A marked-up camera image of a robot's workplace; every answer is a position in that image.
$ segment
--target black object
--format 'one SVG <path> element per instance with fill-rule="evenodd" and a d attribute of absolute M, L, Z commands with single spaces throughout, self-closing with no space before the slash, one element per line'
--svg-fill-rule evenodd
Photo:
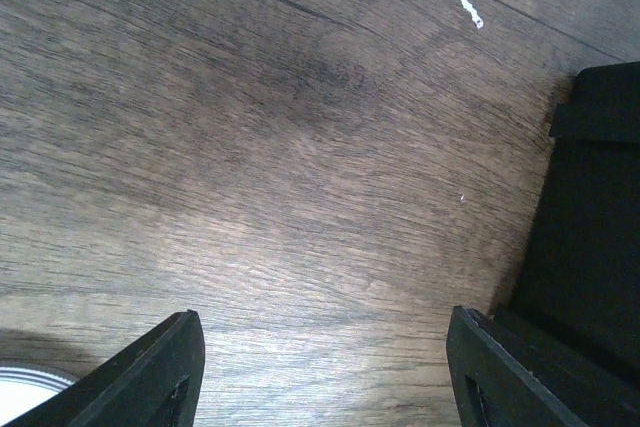
<path fill-rule="evenodd" d="M 204 357 L 198 314 L 173 314 L 6 427 L 190 427 Z"/>
<path fill-rule="evenodd" d="M 640 63 L 582 71 L 551 135 L 509 305 L 452 316 L 464 426 L 640 425 Z"/>

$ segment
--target wooden floor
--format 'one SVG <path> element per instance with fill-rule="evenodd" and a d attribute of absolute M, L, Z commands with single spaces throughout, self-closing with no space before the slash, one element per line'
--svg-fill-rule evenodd
<path fill-rule="evenodd" d="M 553 105 L 637 0 L 0 0 L 0 356 L 84 375 L 199 311 L 198 426 L 456 425 Z"/>

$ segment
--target white paint speck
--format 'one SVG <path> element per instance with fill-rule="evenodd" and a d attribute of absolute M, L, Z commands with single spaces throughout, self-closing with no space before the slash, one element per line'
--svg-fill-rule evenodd
<path fill-rule="evenodd" d="M 464 10 L 471 14 L 471 20 L 476 23 L 476 27 L 481 29 L 484 25 L 484 22 L 478 15 L 478 11 L 473 7 L 473 5 L 471 5 L 471 2 L 469 2 L 468 0 L 460 0 L 460 2 L 462 2 L 462 7 L 464 8 Z"/>

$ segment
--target laminate flooring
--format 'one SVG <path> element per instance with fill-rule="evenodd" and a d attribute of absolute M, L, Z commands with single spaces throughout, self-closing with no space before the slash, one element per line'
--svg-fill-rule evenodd
<path fill-rule="evenodd" d="M 583 68 L 637 0 L 0 0 L 0 357 L 200 313 L 197 426 L 459 425 Z"/>

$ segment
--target white container lid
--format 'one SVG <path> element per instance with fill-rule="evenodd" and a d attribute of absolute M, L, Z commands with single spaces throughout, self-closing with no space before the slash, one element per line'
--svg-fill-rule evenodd
<path fill-rule="evenodd" d="M 55 369 L 0 363 L 0 425 L 46 402 L 76 381 L 73 376 Z"/>

